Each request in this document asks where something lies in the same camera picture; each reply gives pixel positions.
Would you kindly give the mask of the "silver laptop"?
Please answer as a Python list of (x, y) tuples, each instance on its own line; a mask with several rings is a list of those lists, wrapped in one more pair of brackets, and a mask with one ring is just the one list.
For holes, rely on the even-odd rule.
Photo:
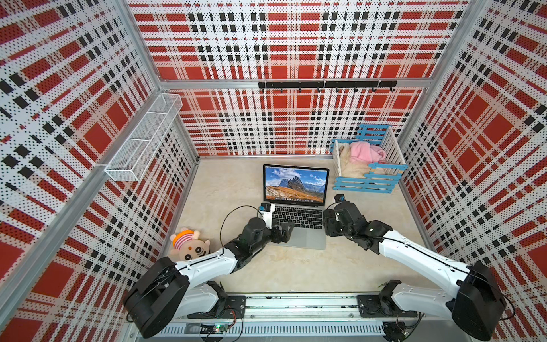
[(323, 211), (330, 170), (289, 165), (263, 165), (263, 202), (275, 204), (273, 225), (293, 222), (288, 247), (326, 249)]

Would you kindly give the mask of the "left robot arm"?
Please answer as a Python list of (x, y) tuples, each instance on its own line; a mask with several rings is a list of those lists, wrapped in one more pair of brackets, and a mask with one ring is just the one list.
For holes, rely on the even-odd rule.
[(253, 217), (237, 238), (217, 252), (190, 261), (174, 262), (168, 256), (158, 259), (125, 295), (128, 319), (149, 339), (176, 316), (219, 316), (227, 296), (214, 279), (239, 271), (269, 243), (288, 242), (294, 228), (293, 222), (276, 220), (268, 228), (262, 218)]

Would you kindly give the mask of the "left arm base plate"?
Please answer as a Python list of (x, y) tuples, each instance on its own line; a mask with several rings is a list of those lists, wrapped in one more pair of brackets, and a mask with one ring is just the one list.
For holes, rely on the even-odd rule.
[(220, 299), (213, 308), (206, 313), (192, 313), (188, 319), (236, 319), (244, 318), (246, 311), (246, 296), (229, 295), (225, 299)]

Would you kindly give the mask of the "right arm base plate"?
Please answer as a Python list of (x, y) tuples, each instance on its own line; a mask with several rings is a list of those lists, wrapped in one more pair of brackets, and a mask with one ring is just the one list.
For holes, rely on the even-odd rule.
[(357, 295), (357, 307), (361, 318), (417, 318), (417, 312), (403, 311), (384, 304), (377, 294)]

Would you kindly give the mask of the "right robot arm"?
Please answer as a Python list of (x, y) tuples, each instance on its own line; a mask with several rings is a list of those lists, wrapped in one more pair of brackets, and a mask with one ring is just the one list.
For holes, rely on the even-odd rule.
[(393, 259), (436, 284), (434, 289), (391, 281), (383, 289), (383, 302), (401, 311), (414, 311), (452, 320), (464, 333), (490, 341), (507, 308), (490, 268), (470, 266), (441, 256), (404, 237), (384, 222), (367, 219), (355, 204), (338, 203), (323, 213), (330, 237), (345, 237), (365, 251)]

